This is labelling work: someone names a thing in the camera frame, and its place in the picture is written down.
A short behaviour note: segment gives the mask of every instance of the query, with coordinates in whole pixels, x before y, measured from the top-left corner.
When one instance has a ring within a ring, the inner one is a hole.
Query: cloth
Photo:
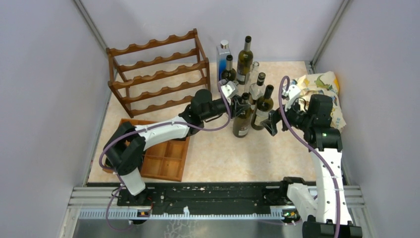
[[[290,84],[295,84],[301,89],[301,97],[307,101],[311,99],[312,94],[324,94],[332,98],[332,112],[331,112],[331,127],[343,130],[343,127],[346,125],[346,122],[343,118],[343,113],[341,112],[340,102],[338,100],[338,92],[340,91],[340,86],[338,85],[338,80],[335,77],[334,72],[328,71],[326,73],[317,73],[317,74],[307,74],[300,78],[293,79]]]

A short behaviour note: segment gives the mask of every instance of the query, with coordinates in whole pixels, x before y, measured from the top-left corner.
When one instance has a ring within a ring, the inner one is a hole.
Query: clear glass bottle
[[[252,83],[257,82],[258,74],[260,73],[260,63],[254,61],[251,65],[250,71],[245,76],[245,89],[244,92],[250,91],[250,86]]]
[[[250,104],[251,110],[254,112],[255,104],[257,103],[258,98],[260,98],[265,92],[265,73],[261,72],[258,74],[258,79],[256,83],[251,84],[250,86]]]
[[[242,94],[242,101],[244,103],[248,103],[249,101],[249,93]],[[251,123],[251,108],[241,112],[241,114],[233,120],[233,134],[238,137],[242,138],[248,134],[250,123]]]
[[[262,130],[264,126],[261,125],[263,120],[268,119],[268,113],[273,109],[274,101],[271,98],[274,86],[269,84],[265,88],[264,95],[258,98],[255,110],[251,120],[251,127],[255,130]]]
[[[217,65],[217,81],[221,80],[221,74],[226,68],[226,56],[230,55],[229,42],[222,40],[220,45],[216,46],[216,65]]]

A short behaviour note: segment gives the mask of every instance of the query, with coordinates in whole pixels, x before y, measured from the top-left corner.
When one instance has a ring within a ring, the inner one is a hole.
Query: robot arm
[[[314,148],[330,165],[338,183],[340,197],[340,236],[341,238],[361,238],[362,229],[352,224],[345,197],[341,175],[342,143],[341,134],[331,128],[332,99],[325,95],[312,95],[308,110],[300,110],[297,99],[301,90],[296,85],[290,85],[286,91],[283,89],[282,97],[289,99],[285,105],[287,120],[304,132],[304,140]],[[262,124],[274,136],[277,134],[276,124],[282,119],[279,109],[271,111],[267,120]],[[282,131],[288,128],[283,121]],[[287,197],[293,202],[305,221],[303,225],[304,238],[334,237],[337,218],[336,188],[333,179],[324,163],[314,153],[310,152],[315,173],[317,187],[317,201],[309,193],[308,186],[302,179],[289,179],[287,181]]]
[[[221,92],[228,102],[229,112],[222,98],[212,100],[211,92],[201,89],[196,92],[184,112],[170,120],[148,125],[133,126],[129,122],[120,125],[105,147],[124,134],[134,131],[139,133],[118,141],[105,154],[133,196],[146,187],[138,170],[142,165],[140,155],[146,149],[168,140],[194,135],[200,128],[204,128],[204,122],[217,119],[224,113],[230,113],[233,118],[249,108],[249,105],[242,104],[241,97],[236,95],[235,83],[228,82],[221,86]]]

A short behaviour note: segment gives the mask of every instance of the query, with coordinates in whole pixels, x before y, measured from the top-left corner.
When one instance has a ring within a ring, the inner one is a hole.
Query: beige tiled floor
[[[130,71],[126,76],[131,79],[135,75],[152,75],[157,70],[171,71],[179,65],[176,63],[154,65]],[[215,63],[210,64],[210,71],[216,71]],[[260,62],[260,71],[266,73],[265,84],[272,84],[275,87],[273,92],[274,108],[278,108],[276,95],[278,95],[280,79],[284,75],[296,78],[307,73],[302,61]],[[217,94],[215,73],[211,75],[213,76],[211,79],[213,98],[217,98],[220,96]],[[163,86],[175,87],[185,79],[189,82],[196,82],[200,79],[200,74],[196,71],[141,84],[130,89],[130,94],[133,97],[143,91],[155,92]],[[150,104],[163,104],[169,99],[180,100],[186,95],[194,95],[200,88],[204,88],[204,86],[147,99],[133,104],[132,107],[143,109]],[[182,112],[186,105],[178,105],[134,118],[154,121],[167,120]],[[105,143],[118,127],[121,118],[129,118],[129,116],[117,99],[112,96],[88,182],[118,181],[116,176],[101,170],[98,159]],[[206,128],[215,128],[223,125],[226,120],[227,116],[222,116],[215,121],[206,123],[205,126]],[[265,130],[251,129],[246,137],[236,138],[232,134],[232,123],[231,121],[229,126],[223,130],[202,131],[191,137],[182,181],[277,181],[283,179],[284,176],[315,180],[315,171],[308,150],[290,132],[280,131],[275,137],[272,137]],[[145,181],[159,180],[146,178]]]

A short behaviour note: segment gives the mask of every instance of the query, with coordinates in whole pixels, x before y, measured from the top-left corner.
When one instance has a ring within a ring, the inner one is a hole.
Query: white wall
[[[318,72],[333,70],[344,162],[378,238],[418,237],[420,1],[354,1]]]
[[[107,62],[71,0],[0,2],[0,237],[58,236],[104,113]]]
[[[110,48],[125,49],[129,44],[164,40],[197,28],[210,61],[215,47],[227,39],[236,61],[251,35],[256,60],[312,60],[335,13],[339,0],[82,0]],[[163,48],[120,57],[119,63],[170,56],[194,48],[177,43]]]

